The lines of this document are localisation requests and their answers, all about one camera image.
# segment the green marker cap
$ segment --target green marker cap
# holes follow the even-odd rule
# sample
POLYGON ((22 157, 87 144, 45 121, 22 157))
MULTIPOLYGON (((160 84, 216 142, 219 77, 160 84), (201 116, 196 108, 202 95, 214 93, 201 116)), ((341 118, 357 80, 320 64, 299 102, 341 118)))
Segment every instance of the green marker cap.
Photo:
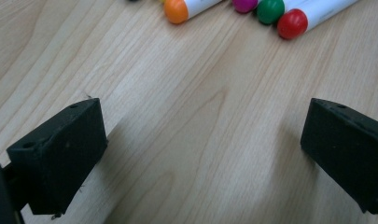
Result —
POLYGON ((258 5, 258 18, 264 24, 276 23, 284 13, 283 0, 262 0, 258 5))

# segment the wooden table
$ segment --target wooden table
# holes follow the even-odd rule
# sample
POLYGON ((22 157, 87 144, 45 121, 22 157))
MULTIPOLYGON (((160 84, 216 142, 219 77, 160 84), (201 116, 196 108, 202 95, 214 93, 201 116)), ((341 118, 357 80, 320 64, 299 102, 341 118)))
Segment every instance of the wooden table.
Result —
POLYGON ((378 0, 292 41, 223 2, 0 0, 0 163, 99 97, 109 147, 68 208, 27 223, 378 223, 300 147, 312 97, 378 120, 378 0))

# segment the orange marker cap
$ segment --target orange marker cap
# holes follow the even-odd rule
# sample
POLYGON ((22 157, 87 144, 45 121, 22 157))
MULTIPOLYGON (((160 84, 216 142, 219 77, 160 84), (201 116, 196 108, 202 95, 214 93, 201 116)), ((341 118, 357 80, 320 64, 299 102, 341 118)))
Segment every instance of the orange marker cap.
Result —
POLYGON ((165 0, 164 12, 168 21, 174 24, 189 19, 189 10, 184 0, 165 0))

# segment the table surface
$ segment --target table surface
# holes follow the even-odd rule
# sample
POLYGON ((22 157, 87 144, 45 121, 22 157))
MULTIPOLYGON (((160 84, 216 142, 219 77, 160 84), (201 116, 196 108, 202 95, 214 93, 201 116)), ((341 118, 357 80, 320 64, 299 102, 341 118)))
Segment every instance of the table surface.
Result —
POLYGON ((228 1, 176 26, 158 0, 0 0, 0 163, 89 97, 109 146, 27 223, 378 223, 300 147, 313 97, 378 120, 378 0, 292 41, 228 1))

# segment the marker cap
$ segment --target marker cap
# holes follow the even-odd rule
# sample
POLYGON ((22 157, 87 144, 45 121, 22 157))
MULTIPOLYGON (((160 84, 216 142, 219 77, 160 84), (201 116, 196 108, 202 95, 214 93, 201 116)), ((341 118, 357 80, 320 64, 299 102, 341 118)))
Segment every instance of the marker cap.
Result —
POLYGON ((164 12, 168 21, 174 24, 189 19, 189 10, 184 0, 165 0, 164 12))
POLYGON ((278 22, 278 34, 284 39, 293 39, 305 33, 308 28, 307 16, 299 9, 292 9, 278 22))
POLYGON ((259 0, 232 0, 235 10, 240 13, 247 13, 258 5, 259 0))
POLYGON ((263 0, 258 5, 258 18, 264 24, 273 24, 285 13, 283 0, 263 0))

